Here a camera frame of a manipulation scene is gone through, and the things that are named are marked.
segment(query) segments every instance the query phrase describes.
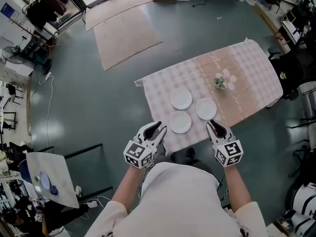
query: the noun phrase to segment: white plate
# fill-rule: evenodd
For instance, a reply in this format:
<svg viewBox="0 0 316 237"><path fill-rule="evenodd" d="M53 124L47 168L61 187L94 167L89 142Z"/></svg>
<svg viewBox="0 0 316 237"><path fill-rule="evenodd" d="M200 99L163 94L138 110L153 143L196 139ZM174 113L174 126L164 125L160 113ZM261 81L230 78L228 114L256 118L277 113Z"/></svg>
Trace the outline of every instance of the white plate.
<svg viewBox="0 0 316 237"><path fill-rule="evenodd" d="M175 112L169 119L170 128L176 133L187 132L192 124L191 117L186 112Z"/></svg>
<svg viewBox="0 0 316 237"><path fill-rule="evenodd" d="M48 175L47 175L45 172L42 172L42 171L41 171L41 172L39 173L39 180L40 180L41 184L43 185L43 187L44 187L45 189L47 189L47 190L50 189L50 186L51 186L50 180L49 180Z"/></svg>
<svg viewBox="0 0 316 237"><path fill-rule="evenodd" d="M184 110L192 104L192 95L186 88L175 89L170 94L170 102L174 108Z"/></svg>
<svg viewBox="0 0 316 237"><path fill-rule="evenodd" d="M198 100L196 105L197 115L204 120L210 120L215 117L217 112L216 104L209 97Z"/></svg>

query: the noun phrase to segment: white flower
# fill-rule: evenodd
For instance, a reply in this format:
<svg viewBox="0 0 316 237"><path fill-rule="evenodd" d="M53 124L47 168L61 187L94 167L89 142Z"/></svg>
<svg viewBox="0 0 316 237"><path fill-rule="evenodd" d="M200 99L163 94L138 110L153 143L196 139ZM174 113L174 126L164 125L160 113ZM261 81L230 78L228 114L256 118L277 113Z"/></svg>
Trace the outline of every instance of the white flower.
<svg viewBox="0 0 316 237"><path fill-rule="evenodd" d="M225 79L225 82L223 83L225 88L228 88L230 90L235 89L234 82L237 81L237 78L234 75L230 75L230 72L228 69L223 69L223 74L217 73L216 78L223 77Z"/></svg>

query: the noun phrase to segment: sleeve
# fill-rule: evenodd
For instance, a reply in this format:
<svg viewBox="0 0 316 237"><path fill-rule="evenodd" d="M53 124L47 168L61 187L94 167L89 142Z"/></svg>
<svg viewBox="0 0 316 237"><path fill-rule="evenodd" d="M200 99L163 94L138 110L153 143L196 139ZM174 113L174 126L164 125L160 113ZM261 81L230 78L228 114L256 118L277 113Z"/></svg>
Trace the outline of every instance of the sleeve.
<svg viewBox="0 0 316 237"><path fill-rule="evenodd" d="M251 202L235 212L239 224L250 230L250 236L268 237L266 225L257 202Z"/></svg>
<svg viewBox="0 0 316 237"><path fill-rule="evenodd" d="M114 226L122 221L126 216L127 211L123 204L116 201L108 202L86 233L85 237L106 237L112 233Z"/></svg>
<svg viewBox="0 0 316 237"><path fill-rule="evenodd" d="M14 208L22 209L28 206L29 204L32 204L29 201L29 197L21 197L20 200L15 203Z"/></svg>

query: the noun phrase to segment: beige rug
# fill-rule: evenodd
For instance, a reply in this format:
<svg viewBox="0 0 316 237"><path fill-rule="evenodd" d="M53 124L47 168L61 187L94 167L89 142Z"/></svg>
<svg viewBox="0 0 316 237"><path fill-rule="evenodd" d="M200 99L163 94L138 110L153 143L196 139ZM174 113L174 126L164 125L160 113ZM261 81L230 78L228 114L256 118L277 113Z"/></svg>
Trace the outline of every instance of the beige rug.
<svg viewBox="0 0 316 237"><path fill-rule="evenodd" d="M109 18L93 29L104 71L162 42L138 7Z"/></svg>
<svg viewBox="0 0 316 237"><path fill-rule="evenodd" d="M108 0L92 9L87 9L85 28L88 31L123 11L151 1L152 0Z"/></svg>

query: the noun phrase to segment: gray floor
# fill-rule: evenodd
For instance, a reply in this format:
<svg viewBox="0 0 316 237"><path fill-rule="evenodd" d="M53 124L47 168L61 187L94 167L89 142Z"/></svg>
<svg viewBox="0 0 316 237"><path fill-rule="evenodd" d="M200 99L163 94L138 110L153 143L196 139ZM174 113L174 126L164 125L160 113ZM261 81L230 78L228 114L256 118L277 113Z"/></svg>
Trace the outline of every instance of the gray floor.
<svg viewBox="0 0 316 237"><path fill-rule="evenodd" d="M53 52L51 68L54 93L49 144L61 155L96 143L104 145L103 151L94 150L68 161L73 182L80 184L84 193L111 183L118 186L127 169L122 156L126 143L141 126L152 121L143 88L135 87L135 80L245 38L257 41L265 52L277 46L269 28L246 2L209 0L205 6L192 8L197 2L203 0L140 6L163 42L106 72L94 32L86 32L81 20L58 38L61 46ZM32 100L32 138L38 149L46 146L50 94L50 83L45 83ZM239 169L267 224L284 212L285 194L293 182L287 175L296 168L291 152L301 146L296 142L307 136L305 128L289 130L286 125L298 123L303 115L302 99L281 100L270 110L264 109L233 127L244 148ZM220 179L223 170L211 155L211 143L203 141L194 148ZM91 210L89 221L77 219L67 229L74 236L84 236L99 211Z"/></svg>

